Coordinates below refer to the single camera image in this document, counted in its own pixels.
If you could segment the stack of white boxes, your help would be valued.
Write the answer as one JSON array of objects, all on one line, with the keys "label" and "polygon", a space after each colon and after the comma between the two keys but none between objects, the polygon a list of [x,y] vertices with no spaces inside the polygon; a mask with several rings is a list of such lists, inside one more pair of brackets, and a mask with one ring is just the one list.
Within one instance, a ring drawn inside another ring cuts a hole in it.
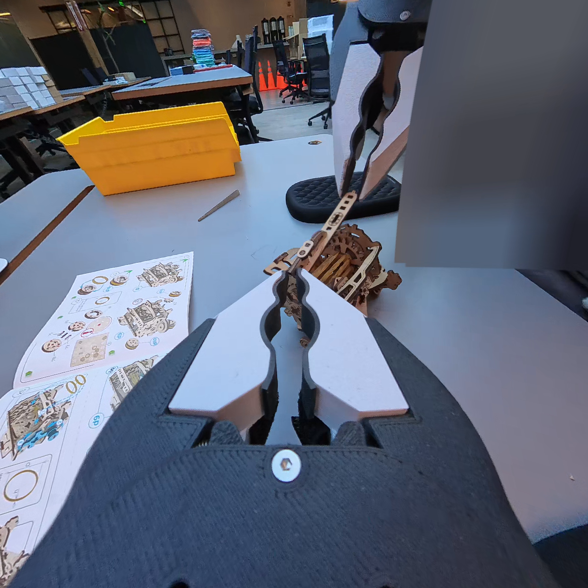
[{"label": "stack of white boxes", "polygon": [[42,66],[1,69],[1,112],[39,109],[63,102],[55,82]]}]

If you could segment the black quilted wrist rest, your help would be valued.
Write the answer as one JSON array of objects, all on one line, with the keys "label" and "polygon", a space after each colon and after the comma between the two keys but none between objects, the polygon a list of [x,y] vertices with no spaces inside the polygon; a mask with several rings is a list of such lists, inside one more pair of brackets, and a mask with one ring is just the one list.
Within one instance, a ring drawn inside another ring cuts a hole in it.
[{"label": "black quilted wrist rest", "polygon": [[[397,212],[401,184],[386,175],[362,201],[356,202],[346,220]],[[285,195],[290,215],[303,223],[324,224],[339,203],[334,175],[307,179],[292,185]]]}]

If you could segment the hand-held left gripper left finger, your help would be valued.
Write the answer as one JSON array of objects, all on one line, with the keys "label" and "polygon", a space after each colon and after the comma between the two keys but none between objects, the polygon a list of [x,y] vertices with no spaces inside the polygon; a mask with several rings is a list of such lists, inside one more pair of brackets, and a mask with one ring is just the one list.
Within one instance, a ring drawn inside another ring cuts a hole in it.
[{"label": "hand-held left gripper left finger", "polygon": [[179,415],[231,421],[264,445],[278,392],[272,338],[281,328],[289,277],[277,272],[219,313],[169,404]]}]

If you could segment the wooden strip with holes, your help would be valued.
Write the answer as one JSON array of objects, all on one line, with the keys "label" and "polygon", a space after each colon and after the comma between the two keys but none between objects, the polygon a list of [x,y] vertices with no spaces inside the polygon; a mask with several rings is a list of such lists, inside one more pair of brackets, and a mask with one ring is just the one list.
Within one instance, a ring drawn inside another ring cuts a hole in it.
[{"label": "wooden strip with holes", "polygon": [[352,190],[346,193],[334,211],[330,214],[327,221],[320,231],[315,233],[313,237],[307,240],[298,250],[296,257],[296,264],[301,263],[301,267],[310,270],[316,261],[320,258],[323,250],[334,236],[334,233],[339,229],[343,220],[347,217],[350,209],[357,201],[358,195]]}]

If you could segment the thin wooden stick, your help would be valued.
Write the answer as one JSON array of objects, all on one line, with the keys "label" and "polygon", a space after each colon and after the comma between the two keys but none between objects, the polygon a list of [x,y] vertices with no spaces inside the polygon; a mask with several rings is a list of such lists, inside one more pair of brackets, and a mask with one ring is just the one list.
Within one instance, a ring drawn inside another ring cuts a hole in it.
[{"label": "thin wooden stick", "polygon": [[211,216],[213,213],[215,213],[216,211],[218,211],[221,208],[223,208],[224,206],[226,206],[228,203],[230,203],[233,200],[235,200],[236,198],[238,198],[239,195],[240,195],[239,189],[234,190],[231,194],[229,194],[227,197],[223,198],[223,200],[221,200],[219,203],[217,203],[212,208],[210,208],[210,210],[205,212],[201,217],[199,217],[198,222],[202,222],[207,217]]}]

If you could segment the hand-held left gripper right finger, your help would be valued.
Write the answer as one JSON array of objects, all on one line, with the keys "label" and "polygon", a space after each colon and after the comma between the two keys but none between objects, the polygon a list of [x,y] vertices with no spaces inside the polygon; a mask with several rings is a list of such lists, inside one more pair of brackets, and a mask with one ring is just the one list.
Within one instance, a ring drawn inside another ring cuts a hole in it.
[{"label": "hand-held left gripper right finger", "polygon": [[302,330],[299,415],[303,445],[328,445],[343,423],[406,415],[408,403],[361,311],[308,271],[296,272]]}]

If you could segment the yellow plastic bin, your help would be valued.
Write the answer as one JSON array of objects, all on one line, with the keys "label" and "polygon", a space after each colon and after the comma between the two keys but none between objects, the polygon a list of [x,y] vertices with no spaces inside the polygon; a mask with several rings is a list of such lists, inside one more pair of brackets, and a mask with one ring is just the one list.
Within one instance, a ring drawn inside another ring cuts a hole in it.
[{"label": "yellow plastic bin", "polygon": [[103,195],[232,176],[241,161],[222,102],[97,117],[58,141]]}]

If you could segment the stack of colourful folded cloths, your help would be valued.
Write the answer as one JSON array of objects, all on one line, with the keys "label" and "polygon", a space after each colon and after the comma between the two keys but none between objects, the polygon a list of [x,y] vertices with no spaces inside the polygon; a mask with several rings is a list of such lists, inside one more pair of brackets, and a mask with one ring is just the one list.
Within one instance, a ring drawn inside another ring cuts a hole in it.
[{"label": "stack of colourful folded cloths", "polygon": [[191,31],[192,59],[198,68],[215,66],[214,47],[210,32],[206,29]]}]

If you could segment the wooden mechanical model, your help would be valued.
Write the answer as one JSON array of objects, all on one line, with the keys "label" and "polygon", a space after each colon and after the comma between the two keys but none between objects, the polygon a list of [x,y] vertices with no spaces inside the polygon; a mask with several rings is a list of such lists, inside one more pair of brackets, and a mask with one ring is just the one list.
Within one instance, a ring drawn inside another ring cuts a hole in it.
[{"label": "wooden mechanical model", "polygon": [[395,290],[401,277],[379,262],[381,244],[372,241],[356,224],[341,224],[310,273],[365,316],[370,296]]}]

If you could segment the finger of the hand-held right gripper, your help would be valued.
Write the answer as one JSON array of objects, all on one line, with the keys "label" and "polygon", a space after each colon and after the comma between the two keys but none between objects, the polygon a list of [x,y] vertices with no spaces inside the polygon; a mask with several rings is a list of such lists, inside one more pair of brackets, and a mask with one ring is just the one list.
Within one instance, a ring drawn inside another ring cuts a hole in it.
[{"label": "finger of the hand-held right gripper", "polygon": [[401,64],[399,99],[391,114],[384,120],[379,142],[365,166],[360,200],[371,193],[406,149],[422,53],[423,48],[419,48],[409,54]]},{"label": "finger of the hand-held right gripper", "polygon": [[381,102],[380,56],[368,43],[349,46],[332,107],[334,172],[339,196],[349,191],[373,104]]}]

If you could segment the background desk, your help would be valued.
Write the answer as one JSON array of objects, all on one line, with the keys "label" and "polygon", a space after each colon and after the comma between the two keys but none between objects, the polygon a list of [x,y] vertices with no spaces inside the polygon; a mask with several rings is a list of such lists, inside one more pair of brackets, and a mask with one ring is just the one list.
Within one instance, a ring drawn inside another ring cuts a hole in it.
[{"label": "background desk", "polygon": [[112,93],[122,107],[133,111],[222,102],[233,92],[251,91],[254,76],[235,65],[192,74],[162,77]]}]

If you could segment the instruction booklet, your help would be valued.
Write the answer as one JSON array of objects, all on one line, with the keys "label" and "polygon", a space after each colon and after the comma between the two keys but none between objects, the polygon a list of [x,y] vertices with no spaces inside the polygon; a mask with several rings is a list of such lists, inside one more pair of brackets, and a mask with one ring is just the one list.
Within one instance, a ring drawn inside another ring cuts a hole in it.
[{"label": "instruction booklet", "polygon": [[187,336],[193,265],[188,252],[77,276],[27,349],[1,399],[1,587],[114,411]]}]

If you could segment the black office chair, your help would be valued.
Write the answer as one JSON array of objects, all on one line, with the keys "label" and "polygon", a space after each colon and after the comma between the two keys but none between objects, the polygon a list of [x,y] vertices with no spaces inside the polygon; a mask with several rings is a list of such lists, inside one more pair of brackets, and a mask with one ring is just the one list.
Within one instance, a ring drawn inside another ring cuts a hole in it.
[{"label": "black office chair", "polygon": [[329,51],[327,46],[326,34],[323,32],[320,36],[303,38],[307,62],[307,88],[310,99],[313,101],[324,101],[327,108],[319,114],[312,116],[308,120],[308,125],[312,125],[312,120],[321,116],[324,121],[324,129],[327,129],[327,123],[331,118],[330,106],[330,76],[329,76]]},{"label": "black office chair", "polygon": [[276,56],[276,73],[278,81],[283,82],[283,88],[280,91],[282,102],[290,99],[290,105],[293,105],[297,98],[307,98],[307,93],[304,91],[306,84],[306,73],[297,70],[296,64],[288,59],[283,40],[276,40],[273,42],[273,48]]}]

